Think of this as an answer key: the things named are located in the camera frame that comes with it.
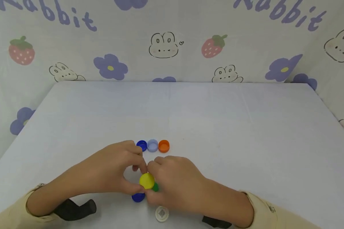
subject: person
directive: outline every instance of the person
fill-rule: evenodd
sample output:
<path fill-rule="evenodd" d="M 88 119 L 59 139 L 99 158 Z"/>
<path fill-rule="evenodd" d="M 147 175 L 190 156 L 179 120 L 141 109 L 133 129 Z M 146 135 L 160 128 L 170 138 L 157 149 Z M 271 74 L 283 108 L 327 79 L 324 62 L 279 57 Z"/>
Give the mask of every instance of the person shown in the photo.
<path fill-rule="evenodd" d="M 151 173 L 160 190 L 145 190 L 124 178 L 124 171 Z M 133 141 L 101 149 L 46 185 L 39 185 L 0 213 L 0 228 L 43 228 L 60 221 L 54 210 L 85 193 L 145 193 L 149 204 L 227 221 L 238 228 L 317 229 L 319 227 L 247 191 L 205 178 L 189 159 L 156 157 L 148 165 Z"/>

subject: bottle cap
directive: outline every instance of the bottle cap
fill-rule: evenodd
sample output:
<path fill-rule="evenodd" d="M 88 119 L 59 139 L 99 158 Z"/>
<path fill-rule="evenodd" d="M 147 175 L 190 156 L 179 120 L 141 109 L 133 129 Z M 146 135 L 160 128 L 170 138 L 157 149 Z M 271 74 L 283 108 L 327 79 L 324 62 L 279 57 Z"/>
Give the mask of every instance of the bottle cap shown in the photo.
<path fill-rule="evenodd" d="M 162 140 L 158 144 L 158 149 L 162 153 L 167 153 L 169 150 L 169 142 L 167 140 Z"/>
<path fill-rule="evenodd" d="M 138 143 L 136 143 L 136 145 L 137 145 L 137 146 L 140 146 L 141 149 L 143 150 L 143 152 L 144 152 L 145 150 L 147 150 L 147 142 L 144 141 L 144 140 L 138 141 Z"/>
<path fill-rule="evenodd" d="M 159 191 L 159 186 L 158 186 L 157 182 L 154 183 L 154 186 L 151 188 L 151 190 Z"/>
<path fill-rule="evenodd" d="M 155 152 L 158 150 L 158 141 L 155 139 L 151 139 L 148 141 L 147 146 L 150 152 Z"/>
<path fill-rule="evenodd" d="M 161 223 L 166 221 L 168 217 L 169 217 L 169 210 L 163 206 L 159 206 L 157 210 L 155 211 L 155 218 Z"/>
<path fill-rule="evenodd" d="M 143 174 L 139 179 L 139 184 L 145 189 L 151 189 L 154 186 L 154 177 L 150 173 Z"/>
<path fill-rule="evenodd" d="M 136 194 L 132 195 L 131 198 L 133 199 L 133 201 L 139 203 L 139 202 L 144 200 L 145 193 L 136 193 Z"/>

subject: wall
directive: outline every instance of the wall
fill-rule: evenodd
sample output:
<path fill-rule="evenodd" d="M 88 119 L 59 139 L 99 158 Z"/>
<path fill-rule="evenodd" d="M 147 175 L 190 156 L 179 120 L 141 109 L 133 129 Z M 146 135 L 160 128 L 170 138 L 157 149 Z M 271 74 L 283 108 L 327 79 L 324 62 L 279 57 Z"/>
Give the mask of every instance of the wall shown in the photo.
<path fill-rule="evenodd" d="M 0 157 L 61 80 L 307 82 L 344 119 L 343 30 L 344 0 L 0 0 Z"/>

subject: black handle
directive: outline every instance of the black handle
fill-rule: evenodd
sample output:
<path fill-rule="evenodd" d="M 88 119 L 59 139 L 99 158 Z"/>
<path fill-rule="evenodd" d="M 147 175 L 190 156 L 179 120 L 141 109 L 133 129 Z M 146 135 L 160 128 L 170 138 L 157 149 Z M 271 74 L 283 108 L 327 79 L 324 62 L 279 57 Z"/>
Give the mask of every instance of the black handle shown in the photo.
<path fill-rule="evenodd" d="M 206 224 L 209 224 L 210 226 L 216 228 L 223 228 L 223 229 L 226 229 L 230 226 L 232 226 L 231 223 L 229 222 L 226 222 L 226 221 L 223 221 L 223 220 L 218 220 L 218 219 L 214 219 L 214 218 L 210 218 L 210 217 L 207 217 L 207 216 L 204 216 L 203 217 L 203 222 L 206 223 Z"/>
<path fill-rule="evenodd" d="M 54 210 L 54 213 L 65 221 L 75 221 L 92 215 L 96 211 L 97 205 L 93 200 L 88 200 L 85 204 L 78 206 L 72 200 L 67 199 Z"/>

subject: sleeve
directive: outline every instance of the sleeve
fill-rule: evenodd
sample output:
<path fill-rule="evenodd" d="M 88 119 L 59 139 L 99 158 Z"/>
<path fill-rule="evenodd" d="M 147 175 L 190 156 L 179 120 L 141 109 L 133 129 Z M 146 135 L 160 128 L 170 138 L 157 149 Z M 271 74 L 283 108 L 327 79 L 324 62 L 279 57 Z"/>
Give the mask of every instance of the sleeve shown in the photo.
<path fill-rule="evenodd" d="M 0 229 L 40 229 L 60 218 L 52 213 L 43 217 L 35 217 L 27 209 L 29 196 L 44 184 L 39 184 L 13 205 L 0 213 Z"/>
<path fill-rule="evenodd" d="M 273 205 L 252 193 L 242 192 L 246 193 L 254 208 L 254 221 L 249 229 L 320 229 L 288 210 Z"/>

